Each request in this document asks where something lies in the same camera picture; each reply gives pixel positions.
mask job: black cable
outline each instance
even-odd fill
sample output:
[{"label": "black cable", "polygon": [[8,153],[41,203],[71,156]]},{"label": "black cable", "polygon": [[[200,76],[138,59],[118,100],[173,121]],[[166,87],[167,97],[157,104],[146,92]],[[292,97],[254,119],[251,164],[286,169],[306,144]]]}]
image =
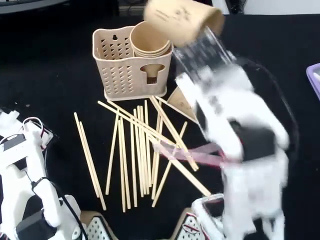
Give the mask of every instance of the black cable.
[{"label": "black cable", "polygon": [[35,188],[42,180],[48,180],[48,181],[52,184],[52,186],[55,188],[55,190],[56,190],[56,192],[58,193],[58,195],[61,196],[61,198],[63,199],[65,205],[68,207],[68,209],[70,210],[71,214],[72,214],[73,217],[75,218],[77,224],[79,225],[79,228],[80,228],[82,234],[84,235],[85,240],[89,240],[89,238],[88,238],[88,236],[87,236],[87,234],[86,234],[86,231],[85,231],[85,229],[84,229],[84,226],[82,225],[79,217],[78,217],[77,214],[75,213],[74,209],[71,207],[70,203],[68,202],[67,198],[65,197],[64,193],[62,192],[62,190],[59,188],[58,185],[56,185],[54,182],[50,181],[47,177],[44,176],[44,177],[41,177],[41,178],[40,178],[38,181],[36,181],[36,182],[35,182],[35,181],[32,181],[32,182],[31,182],[31,190],[33,191],[33,193],[34,193],[35,195],[37,195],[37,194],[35,193],[35,191],[34,191],[34,188]]},{"label": "black cable", "polygon": [[294,113],[292,112],[292,110],[288,104],[288,101],[285,98],[283,91],[281,90],[281,88],[277,82],[277,78],[265,66],[263,66],[260,63],[254,62],[248,58],[239,57],[236,60],[236,63],[238,63],[241,66],[248,65],[250,67],[262,69],[268,75],[269,79],[272,81],[273,85],[275,86],[275,89],[278,92],[278,95],[279,95],[284,107],[286,108],[286,111],[288,112],[288,114],[290,116],[290,120],[292,122],[291,136],[292,136],[292,139],[294,142],[294,151],[293,151],[292,155],[289,157],[289,159],[291,160],[291,163],[292,163],[291,167],[293,167],[299,157],[299,145],[300,145],[299,125],[298,125],[298,121],[296,120]]},{"label": "black cable", "polygon": [[124,0],[124,2],[129,5],[128,9],[126,10],[126,15],[130,16],[130,9],[135,5],[139,5],[139,4],[144,3],[145,0],[137,0],[137,1]]}]

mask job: white plastic part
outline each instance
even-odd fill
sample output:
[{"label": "white plastic part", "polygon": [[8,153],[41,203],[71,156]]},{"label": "white plastic part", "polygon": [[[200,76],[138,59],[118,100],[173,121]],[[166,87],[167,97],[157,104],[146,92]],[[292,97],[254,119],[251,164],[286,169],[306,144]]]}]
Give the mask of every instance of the white plastic part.
[{"label": "white plastic part", "polygon": [[19,112],[11,111],[10,113],[5,113],[0,111],[0,136],[8,137],[19,131],[22,123],[17,120]]},{"label": "white plastic part", "polygon": [[[25,127],[28,129],[28,131],[32,131],[32,132],[38,132],[39,134],[41,133],[41,128],[39,126],[37,126],[33,121],[28,121],[25,124]],[[44,148],[47,147],[47,145],[50,143],[50,141],[54,138],[54,135],[52,132],[45,130],[43,132],[43,136],[42,136],[42,146]]]},{"label": "white plastic part", "polygon": [[191,205],[194,214],[197,216],[198,222],[202,225],[203,229],[206,231],[211,240],[224,239],[224,235],[222,234],[223,227],[219,219],[214,218],[207,213],[203,203],[221,198],[223,199],[224,195],[222,193],[218,193],[197,199]]},{"label": "white plastic part", "polygon": [[94,217],[88,227],[86,233],[89,240],[111,240],[107,230],[99,217]]},{"label": "white plastic part", "polygon": [[[34,195],[31,181],[37,182],[42,177],[46,177],[39,133],[27,131],[24,135],[26,141],[0,152],[0,162],[6,164],[2,164],[0,168],[3,188],[1,231],[11,240],[17,240],[16,226],[23,219],[27,201]],[[19,170],[13,163],[24,157],[26,157],[27,167]],[[42,200],[45,220],[50,226],[57,227],[56,234],[50,239],[69,240],[77,222],[66,204],[60,205],[56,189],[44,179],[34,188],[34,191]],[[81,211],[74,197],[67,195],[66,199],[79,217]]]},{"label": "white plastic part", "polygon": [[212,89],[204,89],[201,84],[194,84],[186,73],[176,78],[177,85],[192,109],[195,112],[199,111],[198,104],[203,111],[206,129],[199,126],[204,137],[209,142],[217,143],[227,158],[241,160],[242,144],[229,124],[229,121],[235,120],[244,127],[270,128],[275,134],[278,146],[287,149],[287,131],[264,100],[252,91],[252,85],[243,69],[234,66],[224,72],[226,84]]},{"label": "white plastic part", "polygon": [[283,240],[284,217],[282,212],[282,189],[287,183],[288,158],[278,148],[275,155],[243,162],[221,164],[224,184],[223,231],[228,239],[242,239],[254,233],[253,220],[275,218],[277,227],[270,232],[271,239]]}]

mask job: wire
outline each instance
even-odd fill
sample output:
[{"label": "wire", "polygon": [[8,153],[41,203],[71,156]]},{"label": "wire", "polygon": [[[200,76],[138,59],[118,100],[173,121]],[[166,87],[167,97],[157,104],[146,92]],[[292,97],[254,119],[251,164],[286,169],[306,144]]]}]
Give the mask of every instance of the wire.
[{"label": "wire", "polygon": [[126,10],[126,15],[130,16],[130,9],[135,6],[135,5],[139,5],[139,4],[143,4],[145,1],[144,0],[137,0],[137,1],[128,1],[128,0],[124,0],[124,2],[126,4],[129,4],[128,9]]},{"label": "wire", "polygon": [[284,107],[286,108],[286,111],[288,112],[291,122],[292,122],[292,131],[291,131],[291,136],[293,138],[293,142],[294,142],[294,151],[292,153],[292,155],[290,156],[291,162],[293,163],[291,166],[293,166],[297,160],[298,160],[298,156],[299,156],[299,145],[300,145],[300,132],[299,132],[299,125],[298,125],[298,121],[296,120],[295,115],[293,114],[288,101],[285,98],[285,95],[283,93],[283,91],[281,90],[278,82],[277,82],[277,78],[262,64],[254,62],[248,58],[245,57],[239,57],[236,62],[239,65],[248,65],[254,68],[259,68],[262,69],[269,77],[269,79],[272,81],[273,85],[275,86],[276,91],[278,92],[278,95],[284,105]]},{"label": "wire", "polygon": [[25,120],[23,120],[22,122],[22,128],[25,129],[25,125],[28,121],[31,121],[31,120],[36,120],[37,122],[40,123],[40,126],[41,126],[41,133],[40,133],[40,137],[42,138],[44,133],[45,133],[45,127],[44,127],[44,124],[43,122],[38,118],[38,117],[35,117],[35,116],[31,116],[31,117],[28,117],[26,118]]},{"label": "wire", "polygon": [[49,178],[47,177],[41,177],[38,181],[31,181],[31,190],[33,191],[33,193],[35,195],[37,195],[34,191],[34,188],[42,181],[42,180],[48,180],[52,186],[55,188],[55,190],[57,191],[58,195],[61,196],[61,198],[63,199],[65,205],[68,207],[68,209],[70,210],[71,214],[73,215],[74,219],[76,220],[77,224],[79,225],[79,228],[82,232],[82,234],[84,235],[85,240],[89,240],[87,233],[84,229],[84,226],[82,225],[79,217],[77,216],[77,214],[75,213],[74,209],[72,208],[72,206],[70,205],[70,203],[68,202],[67,198],[65,197],[64,193],[62,192],[62,190],[58,187],[58,185],[56,185],[54,182],[50,181]]}]

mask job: paper cup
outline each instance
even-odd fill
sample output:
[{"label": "paper cup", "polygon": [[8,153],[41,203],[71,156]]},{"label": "paper cup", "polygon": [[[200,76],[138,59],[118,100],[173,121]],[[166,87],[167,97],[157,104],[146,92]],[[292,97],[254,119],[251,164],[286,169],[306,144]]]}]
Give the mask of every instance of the paper cup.
[{"label": "paper cup", "polygon": [[162,51],[159,51],[159,52],[156,52],[156,53],[149,53],[149,54],[145,54],[145,53],[142,53],[140,52],[138,49],[135,49],[133,48],[133,51],[134,51],[134,54],[135,56],[137,57],[139,55],[139,57],[145,57],[145,58],[156,58],[156,57],[159,57],[159,56],[162,56],[166,53],[169,52],[171,48],[171,44],[169,44],[165,49],[163,49]]},{"label": "paper cup", "polygon": [[145,55],[158,54],[170,45],[166,36],[146,21],[133,28],[129,39],[133,50]]},{"label": "paper cup", "polygon": [[206,26],[220,35],[225,17],[218,8],[193,0],[149,0],[144,20],[183,47],[196,40]]}]

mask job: perforated panel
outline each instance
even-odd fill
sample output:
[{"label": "perforated panel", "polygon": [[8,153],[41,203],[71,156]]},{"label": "perforated panel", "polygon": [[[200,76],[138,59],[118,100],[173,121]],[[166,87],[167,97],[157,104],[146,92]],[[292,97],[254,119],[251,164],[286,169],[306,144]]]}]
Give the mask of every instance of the perforated panel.
[{"label": "perforated panel", "polygon": [[176,240],[205,240],[201,227],[193,216],[186,215]]},{"label": "perforated panel", "polygon": [[99,217],[94,217],[86,228],[89,240],[111,240],[107,230]]}]

